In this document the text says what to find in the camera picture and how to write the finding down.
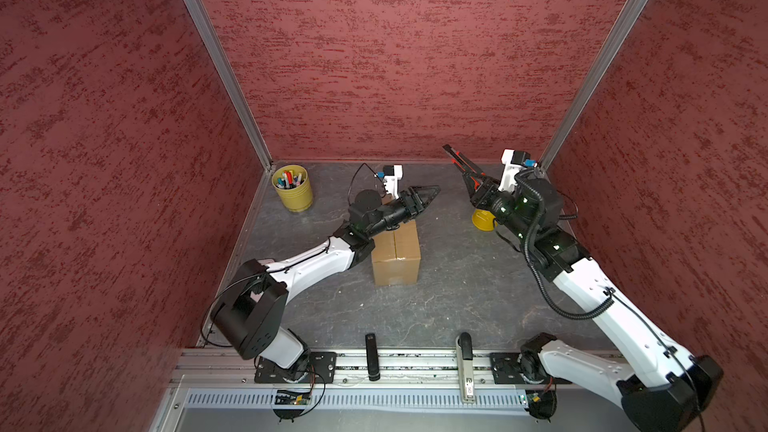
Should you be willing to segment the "red black utility knife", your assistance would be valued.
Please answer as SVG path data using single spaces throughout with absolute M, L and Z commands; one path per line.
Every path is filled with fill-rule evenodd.
M 473 195 L 482 185 L 486 174 L 477 164 L 449 144 L 445 144 L 443 150 L 451 157 L 452 163 L 460 171 L 468 193 Z

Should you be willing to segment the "brown cardboard express box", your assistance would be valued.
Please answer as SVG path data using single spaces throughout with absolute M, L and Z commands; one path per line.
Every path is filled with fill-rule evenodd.
M 378 287 L 414 285 L 418 281 L 421 247 L 415 220 L 374 237 L 371 253 L 374 283 Z

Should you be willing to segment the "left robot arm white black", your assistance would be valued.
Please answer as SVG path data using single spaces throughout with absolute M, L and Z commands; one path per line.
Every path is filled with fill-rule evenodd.
M 282 326 L 288 302 L 354 268 L 374 250 L 376 236 L 415 220 L 440 191 L 437 185 L 408 187 L 387 203 L 373 190 L 358 193 L 342 224 L 320 245 L 283 261 L 249 260 L 239 266 L 212 302 L 212 325 L 242 359 L 261 356 L 282 369 L 293 368 L 308 347 Z

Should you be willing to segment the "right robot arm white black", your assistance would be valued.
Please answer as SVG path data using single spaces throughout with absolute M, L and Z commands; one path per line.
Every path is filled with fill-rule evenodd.
M 521 375 L 533 384 L 561 378 L 589 390 L 619 406 L 640 431 L 682 431 L 702 422 L 722 368 L 665 334 L 605 275 L 560 226 L 564 200 L 551 183 L 531 169 L 515 176 L 510 191 L 483 173 L 463 180 L 471 204 L 518 241 L 547 305 L 563 318 L 594 322 L 624 359 L 603 359 L 540 333 L 521 348 Z

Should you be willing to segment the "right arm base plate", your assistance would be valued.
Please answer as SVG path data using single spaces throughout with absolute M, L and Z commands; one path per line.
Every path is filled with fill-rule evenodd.
M 571 385 L 550 375 L 537 354 L 532 352 L 493 352 L 489 355 L 494 383 L 543 389 L 546 386 Z

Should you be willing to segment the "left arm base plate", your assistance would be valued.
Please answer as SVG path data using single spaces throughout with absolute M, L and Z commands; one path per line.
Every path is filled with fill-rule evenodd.
M 334 381 L 338 354 L 331 351 L 305 352 L 291 367 L 281 368 L 274 361 L 255 359 L 256 384 L 309 384 L 312 380 L 322 385 Z

